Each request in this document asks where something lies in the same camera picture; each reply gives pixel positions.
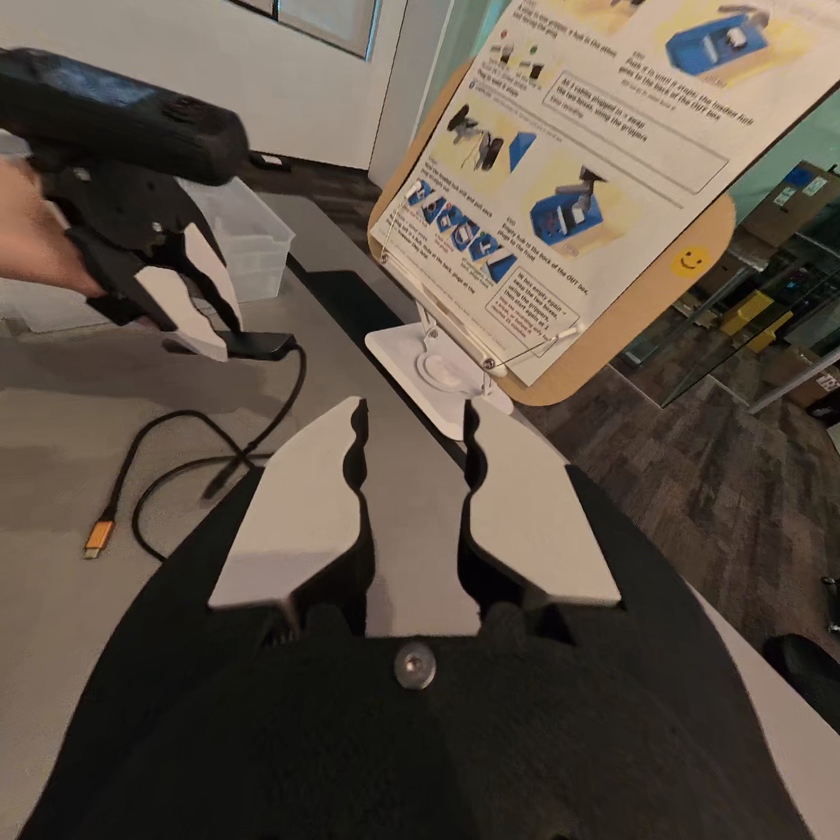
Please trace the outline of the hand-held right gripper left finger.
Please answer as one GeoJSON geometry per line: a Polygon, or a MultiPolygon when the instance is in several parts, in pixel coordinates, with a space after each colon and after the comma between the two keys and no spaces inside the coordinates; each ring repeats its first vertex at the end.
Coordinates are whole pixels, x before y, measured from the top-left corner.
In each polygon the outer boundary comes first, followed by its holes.
{"type": "Polygon", "coordinates": [[[278,607],[300,625],[314,606],[367,624],[375,546],[362,492],[365,399],[351,396],[271,456],[208,599],[215,611],[278,607]]]}

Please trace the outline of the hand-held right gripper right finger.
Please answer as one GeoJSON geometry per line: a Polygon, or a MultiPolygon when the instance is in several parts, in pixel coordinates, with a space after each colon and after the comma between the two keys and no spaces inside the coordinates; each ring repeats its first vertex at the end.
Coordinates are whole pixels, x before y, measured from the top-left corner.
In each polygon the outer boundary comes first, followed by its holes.
{"type": "Polygon", "coordinates": [[[543,436],[489,401],[470,401],[464,420],[468,492],[459,535],[458,577],[495,571],[508,600],[614,608],[621,594],[581,500],[570,463],[543,436]]]}

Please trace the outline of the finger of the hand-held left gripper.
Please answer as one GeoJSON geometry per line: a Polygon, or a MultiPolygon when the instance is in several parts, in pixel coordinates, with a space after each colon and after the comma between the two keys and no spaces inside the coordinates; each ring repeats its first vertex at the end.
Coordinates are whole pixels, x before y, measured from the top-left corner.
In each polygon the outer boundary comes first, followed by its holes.
{"type": "Polygon", "coordinates": [[[135,276],[141,287],[175,325],[168,333],[185,349],[216,362],[228,361],[225,341],[193,304],[184,280],[168,268],[146,266],[135,276]]]}
{"type": "Polygon", "coordinates": [[[215,310],[227,330],[241,334],[243,324],[235,288],[224,259],[214,247],[214,238],[207,238],[205,230],[195,222],[185,227],[182,236],[185,276],[215,310]]]}

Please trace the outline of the clear plastic bin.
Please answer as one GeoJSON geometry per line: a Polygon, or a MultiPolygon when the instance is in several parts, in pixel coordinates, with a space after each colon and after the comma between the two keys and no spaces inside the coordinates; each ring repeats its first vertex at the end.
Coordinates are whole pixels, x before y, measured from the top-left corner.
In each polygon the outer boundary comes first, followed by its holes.
{"type": "MultiPolygon", "coordinates": [[[[35,170],[29,156],[30,149],[24,140],[2,130],[2,158],[21,159],[28,163],[37,174],[44,200],[51,205],[66,234],[69,223],[58,207],[46,200],[43,177],[35,170]]],[[[203,212],[222,249],[239,309],[242,301],[274,298],[293,238],[289,228],[238,178],[218,187],[198,186],[198,192],[205,199],[215,194],[207,206],[209,213],[205,213],[204,205],[195,201],[190,190],[185,191],[203,212]]],[[[193,304],[207,316],[213,308],[191,281],[183,280],[193,304]]],[[[7,284],[7,289],[2,289],[2,320],[15,317],[30,332],[56,332],[105,323],[119,326],[141,321],[147,321],[150,326],[164,332],[175,328],[173,323],[154,323],[147,317],[129,323],[115,323],[94,309],[89,299],[67,289],[4,278],[2,283],[7,284]]]]}

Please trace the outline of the black hub cable grey plug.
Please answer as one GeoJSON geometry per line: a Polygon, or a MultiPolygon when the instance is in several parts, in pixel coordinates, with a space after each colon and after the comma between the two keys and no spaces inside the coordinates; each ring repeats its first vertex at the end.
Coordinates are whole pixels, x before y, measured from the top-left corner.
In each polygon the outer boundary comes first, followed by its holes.
{"type": "Polygon", "coordinates": [[[246,469],[251,469],[254,466],[251,459],[252,455],[256,455],[257,448],[275,432],[278,426],[281,425],[287,415],[291,412],[291,409],[295,406],[307,379],[308,356],[306,351],[294,338],[286,341],[281,349],[281,358],[284,358],[289,353],[294,353],[297,355],[299,361],[297,378],[288,398],[284,402],[278,414],[269,422],[269,424],[255,438],[247,443],[247,445],[241,450],[240,454],[234,455],[228,464],[221,468],[216,476],[208,483],[203,493],[203,499],[210,500],[214,498],[234,476],[238,467],[243,466],[246,469]]]}

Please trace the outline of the person's left hand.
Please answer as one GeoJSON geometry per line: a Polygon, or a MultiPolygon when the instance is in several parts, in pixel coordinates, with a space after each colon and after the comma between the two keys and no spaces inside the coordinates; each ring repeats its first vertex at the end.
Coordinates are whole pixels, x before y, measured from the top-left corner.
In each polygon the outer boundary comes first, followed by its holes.
{"type": "Polygon", "coordinates": [[[75,246],[21,159],[1,160],[1,277],[102,298],[75,246]]]}

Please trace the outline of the white stand base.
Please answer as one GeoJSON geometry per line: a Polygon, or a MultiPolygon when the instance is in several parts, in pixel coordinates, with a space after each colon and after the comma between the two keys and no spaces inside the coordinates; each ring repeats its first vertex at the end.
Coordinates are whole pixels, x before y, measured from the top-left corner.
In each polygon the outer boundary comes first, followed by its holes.
{"type": "Polygon", "coordinates": [[[417,310],[417,321],[369,332],[364,343],[437,431],[462,442],[465,404],[477,397],[512,415],[512,400],[493,378],[432,315],[417,310]]]}

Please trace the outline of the wooden poster board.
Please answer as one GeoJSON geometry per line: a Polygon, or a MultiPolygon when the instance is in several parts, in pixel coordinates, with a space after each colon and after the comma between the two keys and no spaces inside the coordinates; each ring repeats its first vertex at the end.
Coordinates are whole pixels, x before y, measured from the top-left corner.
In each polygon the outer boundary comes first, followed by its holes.
{"type": "MultiPolygon", "coordinates": [[[[437,95],[402,162],[374,205],[368,225],[368,242],[372,257],[386,275],[408,297],[415,300],[418,307],[431,313],[442,330],[449,333],[466,353],[473,351],[476,341],[463,334],[451,316],[428,298],[418,281],[410,280],[402,269],[396,267],[393,256],[383,256],[385,247],[374,236],[373,225],[384,216],[388,203],[405,185],[411,169],[454,97],[460,82],[467,75],[472,62],[468,59],[461,64],[437,95]]],[[[730,195],[721,194],[582,333],[579,343],[569,349],[562,358],[553,362],[533,385],[525,386],[512,373],[501,376],[492,371],[490,382],[495,386],[495,390],[506,393],[515,403],[527,406],[549,406],[575,394],[692,285],[692,278],[678,276],[673,267],[681,256],[688,250],[701,246],[709,250],[712,265],[719,260],[732,237],[735,214],[736,207],[730,195]]]]}

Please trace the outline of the large glass window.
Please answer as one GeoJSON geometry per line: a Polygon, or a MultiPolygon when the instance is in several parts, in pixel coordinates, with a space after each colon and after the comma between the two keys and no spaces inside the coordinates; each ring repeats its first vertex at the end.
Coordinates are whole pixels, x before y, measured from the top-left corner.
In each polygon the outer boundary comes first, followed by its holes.
{"type": "Polygon", "coordinates": [[[368,60],[381,1],[232,1],[285,28],[339,51],[368,60]]]}

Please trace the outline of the yellow storage bin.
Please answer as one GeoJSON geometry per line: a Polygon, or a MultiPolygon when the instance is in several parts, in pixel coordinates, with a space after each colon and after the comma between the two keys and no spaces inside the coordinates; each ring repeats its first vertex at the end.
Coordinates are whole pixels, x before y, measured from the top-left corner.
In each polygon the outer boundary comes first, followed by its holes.
{"type": "Polygon", "coordinates": [[[756,290],[728,310],[717,329],[729,337],[736,351],[746,350],[759,355],[776,341],[778,332],[792,319],[791,307],[756,290]]]}

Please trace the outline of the yellow smiley sticker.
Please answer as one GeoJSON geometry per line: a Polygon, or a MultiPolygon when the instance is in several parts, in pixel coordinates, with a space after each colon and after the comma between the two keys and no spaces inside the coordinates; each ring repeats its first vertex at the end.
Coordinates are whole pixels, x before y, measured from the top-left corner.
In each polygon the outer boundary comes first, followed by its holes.
{"type": "Polygon", "coordinates": [[[713,254],[704,246],[690,246],[671,262],[670,269],[676,277],[696,279],[714,265],[713,254]]]}

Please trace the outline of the printed instruction poster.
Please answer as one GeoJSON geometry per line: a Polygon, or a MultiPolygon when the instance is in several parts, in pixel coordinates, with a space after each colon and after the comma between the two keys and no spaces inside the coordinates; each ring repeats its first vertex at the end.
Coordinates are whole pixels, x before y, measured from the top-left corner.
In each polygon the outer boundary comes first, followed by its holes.
{"type": "Polygon", "coordinates": [[[372,228],[532,385],[838,85],[838,2],[511,2],[372,228]]]}

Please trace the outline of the large cardboard box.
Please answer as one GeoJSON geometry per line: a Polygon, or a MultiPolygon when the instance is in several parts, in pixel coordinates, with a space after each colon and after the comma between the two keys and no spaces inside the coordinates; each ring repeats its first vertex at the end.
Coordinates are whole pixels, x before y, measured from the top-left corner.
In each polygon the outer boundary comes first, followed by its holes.
{"type": "Polygon", "coordinates": [[[773,247],[783,245],[839,197],[839,175],[807,161],[794,166],[741,221],[738,231],[773,247]]]}

